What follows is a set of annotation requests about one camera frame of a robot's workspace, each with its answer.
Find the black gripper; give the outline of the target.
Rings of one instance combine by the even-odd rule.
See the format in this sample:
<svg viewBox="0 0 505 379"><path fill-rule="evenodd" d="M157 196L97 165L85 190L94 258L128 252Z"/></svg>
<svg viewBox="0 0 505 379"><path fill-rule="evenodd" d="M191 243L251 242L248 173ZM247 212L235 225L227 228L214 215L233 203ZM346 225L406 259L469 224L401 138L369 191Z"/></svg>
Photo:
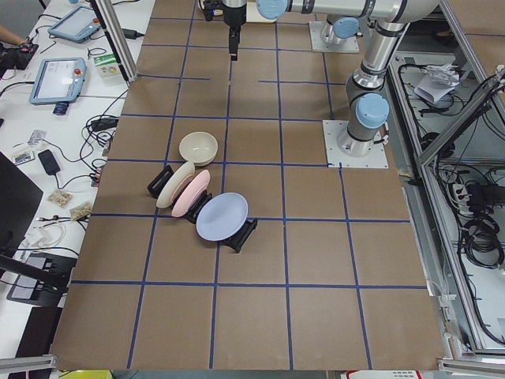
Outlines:
<svg viewBox="0 0 505 379"><path fill-rule="evenodd" d="M216 9L223 12L223 20L229 29L229 54L231 61L238 60L238 48L240 45L241 26L246 22L247 1L246 0L205 0L204 18L211 21Z"/></svg>

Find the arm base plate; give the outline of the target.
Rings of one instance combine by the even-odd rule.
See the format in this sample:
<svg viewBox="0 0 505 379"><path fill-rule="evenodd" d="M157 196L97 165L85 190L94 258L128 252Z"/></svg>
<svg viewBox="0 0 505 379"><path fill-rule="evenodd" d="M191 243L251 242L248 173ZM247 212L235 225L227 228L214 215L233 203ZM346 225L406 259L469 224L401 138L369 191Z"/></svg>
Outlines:
<svg viewBox="0 0 505 379"><path fill-rule="evenodd" d="M380 132L371 141L354 140L347 120L323 120L323 135L330 168L388 169L385 144Z"/></svg>
<svg viewBox="0 0 505 379"><path fill-rule="evenodd" d="M357 54L360 50L356 36L337 37L333 32L333 26L326 21L310 21L309 32L312 51Z"/></svg>

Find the person hand at edge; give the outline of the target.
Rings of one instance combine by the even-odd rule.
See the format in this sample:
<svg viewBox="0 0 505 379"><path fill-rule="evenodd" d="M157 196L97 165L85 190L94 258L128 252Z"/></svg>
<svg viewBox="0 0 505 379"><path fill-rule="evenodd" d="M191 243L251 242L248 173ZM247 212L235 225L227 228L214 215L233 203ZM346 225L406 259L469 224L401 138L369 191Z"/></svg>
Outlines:
<svg viewBox="0 0 505 379"><path fill-rule="evenodd" d="M16 33L10 31L8 28L0 25L0 41L13 46L23 46L27 43L27 39L20 37Z"/></svg>

